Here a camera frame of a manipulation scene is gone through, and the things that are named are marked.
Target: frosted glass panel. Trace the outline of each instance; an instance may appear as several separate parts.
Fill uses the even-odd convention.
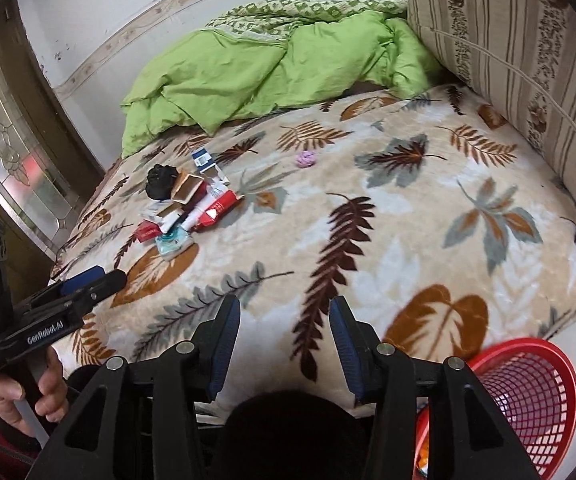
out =
[[[7,178],[4,187],[23,211],[30,216],[34,224],[49,238],[57,234],[57,219],[50,209],[39,199],[31,187],[25,186],[14,178]]]
[[[0,204],[49,256],[68,239],[82,208],[9,94],[0,69]]]

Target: striped cushion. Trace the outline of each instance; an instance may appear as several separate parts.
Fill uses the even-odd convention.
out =
[[[437,58],[542,154],[576,201],[576,13],[566,0],[410,0]]]

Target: red wastebasket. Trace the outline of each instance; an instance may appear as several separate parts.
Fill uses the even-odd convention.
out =
[[[555,473],[576,426],[576,375],[564,353],[536,338],[493,346],[468,362],[524,444],[543,480]],[[417,417],[415,477],[428,437],[428,408]]]

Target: green comforter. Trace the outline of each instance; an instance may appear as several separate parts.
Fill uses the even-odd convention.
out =
[[[404,16],[406,0],[270,0],[237,7],[153,58],[122,102],[122,156],[174,124],[299,108],[369,81],[409,98],[441,67]]]

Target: finger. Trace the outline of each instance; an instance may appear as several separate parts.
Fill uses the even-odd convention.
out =
[[[13,400],[24,398],[24,389],[17,381],[0,374],[0,417],[11,426],[17,429],[22,424],[23,419],[13,404]]]
[[[37,415],[45,416],[49,413],[56,412],[66,402],[68,386],[62,380],[60,384],[49,395],[43,396],[34,406]]]
[[[48,367],[39,379],[39,391],[43,395],[52,394],[63,383],[63,366],[52,347],[46,353]]]
[[[68,400],[66,400],[66,402],[56,412],[48,413],[48,415],[46,415],[46,420],[48,422],[61,422],[62,418],[66,416],[66,413],[68,413],[68,408],[69,404]]]
[[[59,356],[52,346],[49,346],[46,349],[46,362],[48,363],[49,368],[59,368],[59,370],[63,370],[62,362],[59,361]]]
[[[24,389],[17,381],[5,374],[0,374],[0,400],[11,401],[24,398]]]

